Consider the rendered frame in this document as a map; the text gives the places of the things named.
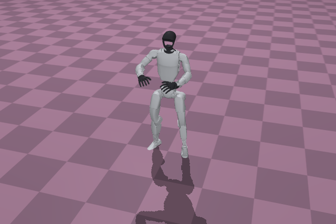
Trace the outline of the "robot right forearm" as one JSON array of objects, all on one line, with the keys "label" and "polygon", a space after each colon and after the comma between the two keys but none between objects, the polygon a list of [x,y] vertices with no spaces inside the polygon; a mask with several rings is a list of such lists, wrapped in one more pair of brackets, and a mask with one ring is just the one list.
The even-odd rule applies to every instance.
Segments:
[{"label": "robot right forearm", "polygon": [[139,77],[140,75],[144,75],[143,74],[143,69],[141,68],[141,64],[138,64],[135,68],[135,72],[136,72],[136,75],[137,77]]}]

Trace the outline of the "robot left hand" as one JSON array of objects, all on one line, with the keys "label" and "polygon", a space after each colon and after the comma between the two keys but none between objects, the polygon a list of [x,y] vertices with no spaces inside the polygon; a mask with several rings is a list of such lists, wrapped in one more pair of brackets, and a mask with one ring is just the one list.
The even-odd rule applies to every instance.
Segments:
[{"label": "robot left hand", "polygon": [[[161,90],[163,90],[164,88],[166,88],[166,87],[168,87],[168,88],[166,88],[164,91],[166,91],[167,89],[169,89],[165,94],[167,94],[169,91],[171,91],[171,90],[174,90],[174,89],[177,89],[177,88],[179,88],[179,86],[177,86],[177,83],[176,82],[168,82],[168,81],[163,81],[162,83],[164,83],[164,84],[162,84],[161,86],[160,86],[160,88],[162,87],[162,86],[164,86]],[[165,86],[166,85],[166,86]],[[163,92],[164,92],[163,91]]]}]

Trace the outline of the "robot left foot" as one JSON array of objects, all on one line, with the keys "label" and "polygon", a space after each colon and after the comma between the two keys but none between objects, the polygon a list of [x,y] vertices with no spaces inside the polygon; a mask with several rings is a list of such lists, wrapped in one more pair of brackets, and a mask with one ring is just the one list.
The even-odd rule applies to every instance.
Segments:
[{"label": "robot left foot", "polygon": [[186,146],[186,147],[184,146],[184,148],[183,148],[183,146],[182,146],[181,156],[182,156],[183,158],[188,158],[188,150],[187,150],[187,146]]}]

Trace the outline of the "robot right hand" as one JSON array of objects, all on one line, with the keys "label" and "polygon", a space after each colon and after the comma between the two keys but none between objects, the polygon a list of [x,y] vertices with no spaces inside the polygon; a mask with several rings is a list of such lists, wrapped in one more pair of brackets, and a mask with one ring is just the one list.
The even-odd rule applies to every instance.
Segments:
[{"label": "robot right hand", "polygon": [[[138,81],[139,81],[139,85],[140,85],[140,87],[141,87],[141,83],[140,83],[140,82],[142,82],[142,85],[144,86],[143,81],[144,81],[145,85],[147,86],[146,81],[147,81],[148,84],[149,84],[148,79],[151,80],[150,77],[145,77],[144,75],[140,75],[140,76],[138,77]],[[146,80],[146,81],[145,81],[145,80]]]}]

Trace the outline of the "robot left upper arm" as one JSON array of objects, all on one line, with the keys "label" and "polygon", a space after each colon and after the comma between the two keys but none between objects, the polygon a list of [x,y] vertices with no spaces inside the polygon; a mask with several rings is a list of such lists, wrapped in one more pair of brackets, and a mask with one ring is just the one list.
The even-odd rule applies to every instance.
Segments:
[{"label": "robot left upper arm", "polygon": [[182,67],[185,72],[182,76],[184,76],[187,72],[191,73],[190,63],[187,55],[179,53],[179,61],[182,62]]}]

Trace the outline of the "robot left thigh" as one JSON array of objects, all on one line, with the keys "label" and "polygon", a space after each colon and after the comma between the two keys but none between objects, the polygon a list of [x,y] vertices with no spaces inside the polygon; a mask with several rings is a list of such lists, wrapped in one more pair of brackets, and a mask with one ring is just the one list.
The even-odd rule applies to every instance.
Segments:
[{"label": "robot left thigh", "polygon": [[175,91],[174,92],[174,104],[175,104],[175,110],[177,112],[177,124],[178,127],[181,126],[185,126],[186,122],[185,122],[185,110],[186,110],[186,106],[185,106],[185,99],[186,99],[186,95],[184,92],[180,92],[180,91]]}]

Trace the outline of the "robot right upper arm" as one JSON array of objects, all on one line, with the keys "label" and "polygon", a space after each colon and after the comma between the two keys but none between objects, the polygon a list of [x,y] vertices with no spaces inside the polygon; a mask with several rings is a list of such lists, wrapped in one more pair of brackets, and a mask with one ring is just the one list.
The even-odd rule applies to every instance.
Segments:
[{"label": "robot right upper arm", "polygon": [[151,50],[140,62],[143,72],[145,71],[145,66],[148,65],[152,59],[156,59],[159,50]]}]

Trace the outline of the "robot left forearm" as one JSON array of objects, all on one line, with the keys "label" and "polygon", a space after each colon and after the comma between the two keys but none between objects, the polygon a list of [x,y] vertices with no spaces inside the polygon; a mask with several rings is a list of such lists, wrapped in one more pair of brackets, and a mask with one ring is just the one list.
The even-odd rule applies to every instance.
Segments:
[{"label": "robot left forearm", "polygon": [[188,83],[188,81],[191,79],[191,77],[192,77],[191,73],[187,72],[184,76],[181,77],[181,79],[176,81],[177,86],[179,86],[179,88],[180,88],[184,84]]}]

